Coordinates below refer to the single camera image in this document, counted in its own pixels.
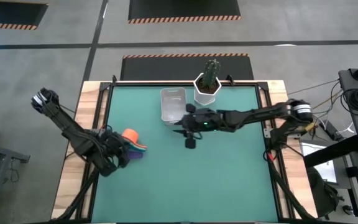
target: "cactus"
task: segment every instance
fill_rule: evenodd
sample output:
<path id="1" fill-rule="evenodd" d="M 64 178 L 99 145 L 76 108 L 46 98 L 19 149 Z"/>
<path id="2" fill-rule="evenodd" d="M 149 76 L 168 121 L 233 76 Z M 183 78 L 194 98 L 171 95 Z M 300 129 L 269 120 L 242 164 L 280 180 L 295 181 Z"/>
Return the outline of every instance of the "cactus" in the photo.
<path id="1" fill-rule="evenodd" d="M 216 59 L 209 60 L 205 65 L 201 86 L 209 90 L 213 89 L 220 71 L 221 64 Z"/>

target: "transparent plastic box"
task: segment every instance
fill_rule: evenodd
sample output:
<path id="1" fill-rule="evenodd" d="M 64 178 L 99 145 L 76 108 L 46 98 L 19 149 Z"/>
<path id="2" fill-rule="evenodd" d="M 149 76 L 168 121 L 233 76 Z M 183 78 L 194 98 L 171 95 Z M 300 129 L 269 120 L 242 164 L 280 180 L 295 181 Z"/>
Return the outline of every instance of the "transparent plastic box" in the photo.
<path id="1" fill-rule="evenodd" d="M 161 90 L 161 119 L 167 126 L 181 120 L 186 112 L 186 90 L 165 88 Z"/>

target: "potted cactus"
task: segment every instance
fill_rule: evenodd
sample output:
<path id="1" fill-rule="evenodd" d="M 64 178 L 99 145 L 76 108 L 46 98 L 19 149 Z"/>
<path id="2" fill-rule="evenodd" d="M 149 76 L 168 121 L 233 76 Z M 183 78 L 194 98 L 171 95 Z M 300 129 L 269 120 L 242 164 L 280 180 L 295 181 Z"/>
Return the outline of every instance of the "potted cactus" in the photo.
<path id="1" fill-rule="evenodd" d="M 204 69 L 196 80 L 194 80 L 194 100 L 206 106 L 215 102 L 216 95 L 221 89 L 222 85 L 218 79 L 219 72 L 221 71 L 221 64 L 216 60 L 209 60 Z"/>

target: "wooden table frame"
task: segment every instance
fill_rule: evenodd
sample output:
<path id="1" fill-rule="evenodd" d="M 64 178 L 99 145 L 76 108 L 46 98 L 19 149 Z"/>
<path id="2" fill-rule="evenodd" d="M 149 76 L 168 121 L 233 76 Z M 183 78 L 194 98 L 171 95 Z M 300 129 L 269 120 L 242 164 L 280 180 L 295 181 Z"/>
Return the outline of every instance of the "wooden table frame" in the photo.
<path id="1" fill-rule="evenodd" d="M 189 84 L 192 81 L 117 81 L 118 85 L 162 85 L 182 83 Z M 228 81 L 221 81 L 223 85 L 228 85 Z M 236 81 L 238 84 L 255 84 L 259 87 L 260 106 L 270 106 L 279 102 L 287 101 L 287 93 L 282 80 L 267 81 Z M 75 120 L 83 128 L 100 128 L 106 121 L 109 113 L 110 99 L 112 95 L 111 82 L 84 82 L 80 100 L 77 106 Z M 276 119 L 275 121 L 266 121 L 263 126 L 265 128 L 279 127 L 284 120 Z M 300 152 L 300 144 L 296 139 L 288 139 L 287 144 Z M 67 155 L 73 152 L 71 146 L 68 146 Z M 275 161 L 276 169 L 284 177 L 291 191 L 298 201 L 306 208 L 308 213 L 316 217 L 316 207 L 314 205 L 313 195 L 311 193 L 309 180 L 306 174 L 303 159 L 295 152 L 283 149 Z M 58 186 L 55 203 L 53 206 L 51 218 L 59 217 L 69 206 L 81 188 L 81 183 L 85 181 L 85 177 L 89 175 L 92 167 L 85 163 L 77 156 L 72 155 L 64 162 L 60 183 Z M 299 218 L 284 196 L 281 188 L 275 184 L 273 188 L 275 192 L 276 207 L 278 208 L 279 218 Z M 91 187 L 87 192 L 82 212 L 77 212 L 72 218 L 90 218 L 93 210 L 93 199 L 96 188 Z"/>

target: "black floor mat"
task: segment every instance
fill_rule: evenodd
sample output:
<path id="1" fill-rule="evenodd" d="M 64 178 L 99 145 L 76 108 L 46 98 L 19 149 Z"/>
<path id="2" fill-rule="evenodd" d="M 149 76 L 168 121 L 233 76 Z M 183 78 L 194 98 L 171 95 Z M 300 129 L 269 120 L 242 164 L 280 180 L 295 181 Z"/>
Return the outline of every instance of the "black floor mat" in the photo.
<path id="1" fill-rule="evenodd" d="M 131 0 L 129 23 L 241 19 L 237 0 Z"/>
<path id="2" fill-rule="evenodd" d="M 121 80 L 194 80 L 204 72 L 205 63 L 221 63 L 218 78 L 231 75 L 235 80 L 253 80 L 247 54 L 171 54 L 126 55 L 122 60 Z"/>
<path id="3" fill-rule="evenodd" d="M 47 8 L 40 3 L 0 2 L 0 29 L 34 30 Z"/>

